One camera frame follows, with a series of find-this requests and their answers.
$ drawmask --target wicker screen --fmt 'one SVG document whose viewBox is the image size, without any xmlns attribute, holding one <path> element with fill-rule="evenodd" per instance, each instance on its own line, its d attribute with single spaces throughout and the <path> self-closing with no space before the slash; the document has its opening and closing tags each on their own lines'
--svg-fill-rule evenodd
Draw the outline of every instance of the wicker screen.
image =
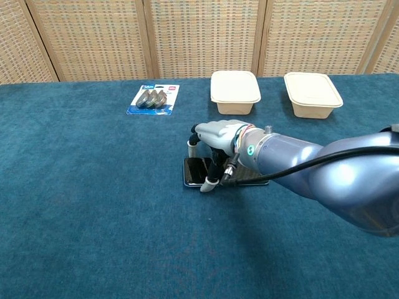
<svg viewBox="0 0 399 299">
<path fill-rule="evenodd" d="M 0 83 L 54 80 L 19 2 L 0 1 Z"/>
<path fill-rule="evenodd" d="M 28 4 L 61 80 L 147 78 L 135 1 Z"/>
<path fill-rule="evenodd" d="M 355 74 L 386 0 L 273 0 L 261 75 Z"/>
<path fill-rule="evenodd" d="M 251 70 L 259 1 L 149 3 L 161 78 L 210 77 L 217 70 Z"/>
<path fill-rule="evenodd" d="M 399 19 L 374 66 L 374 73 L 399 73 Z"/>
</svg>

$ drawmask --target teal carpet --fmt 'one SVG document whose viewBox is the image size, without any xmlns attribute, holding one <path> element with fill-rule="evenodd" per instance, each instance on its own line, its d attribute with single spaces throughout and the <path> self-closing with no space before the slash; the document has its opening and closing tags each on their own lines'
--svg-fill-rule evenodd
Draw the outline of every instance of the teal carpet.
<svg viewBox="0 0 399 299">
<path fill-rule="evenodd" d="M 282 78 L 248 116 L 220 115 L 209 79 L 156 81 L 180 84 L 170 116 L 126 115 L 149 80 L 1 85 L 0 298 L 399 298 L 399 238 L 274 182 L 183 186 L 195 123 L 326 145 L 399 122 L 399 75 L 331 79 L 326 120 L 295 117 Z"/>
</svg>

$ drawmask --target smartphone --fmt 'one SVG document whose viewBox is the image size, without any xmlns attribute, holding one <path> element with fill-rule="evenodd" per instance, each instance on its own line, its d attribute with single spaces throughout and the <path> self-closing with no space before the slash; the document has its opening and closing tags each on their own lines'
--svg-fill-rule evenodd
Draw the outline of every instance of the smartphone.
<svg viewBox="0 0 399 299">
<path fill-rule="evenodd" d="M 208 175 L 208 169 L 212 163 L 211 158 L 185 158 L 183 163 L 183 180 L 184 185 L 187 187 L 201 187 L 205 182 L 205 178 Z M 241 164 L 238 165 L 237 169 L 233 173 L 232 178 L 234 179 L 254 179 L 262 176 L 261 174 L 253 171 Z M 241 186 L 259 186 L 267 185 L 269 181 L 263 181 L 260 183 L 248 183 Z"/>
</svg>

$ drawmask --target robotic arm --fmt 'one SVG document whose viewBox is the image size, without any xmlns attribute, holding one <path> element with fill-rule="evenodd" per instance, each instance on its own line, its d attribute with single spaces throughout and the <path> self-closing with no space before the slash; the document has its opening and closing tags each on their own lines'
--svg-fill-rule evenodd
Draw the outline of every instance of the robotic arm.
<svg viewBox="0 0 399 299">
<path fill-rule="evenodd" d="M 213 152 L 213 163 L 201 192 L 228 185 L 234 157 L 294 193 L 318 201 L 365 232 L 399 234 L 399 130 L 396 125 L 367 136 L 327 146 L 298 140 L 238 120 L 201 123 L 191 130 L 189 156 L 197 142 Z"/>
</svg>

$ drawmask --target paper container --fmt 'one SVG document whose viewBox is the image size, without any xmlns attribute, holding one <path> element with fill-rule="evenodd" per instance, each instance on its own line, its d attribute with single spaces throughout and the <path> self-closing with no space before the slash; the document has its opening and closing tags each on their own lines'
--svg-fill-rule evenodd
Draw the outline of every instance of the paper container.
<svg viewBox="0 0 399 299">
<path fill-rule="evenodd" d="M 211 77 L 211 101 L 220 114 L 243 115 L 261 100 L 254 74 L 243 70 L 219 70 Z"/>
<path fill-rule="evenodd" d="M 327 118 L 344 103 L 325 74 L 290 72 L 284 76 L 295 116 Z"/>
</svg>

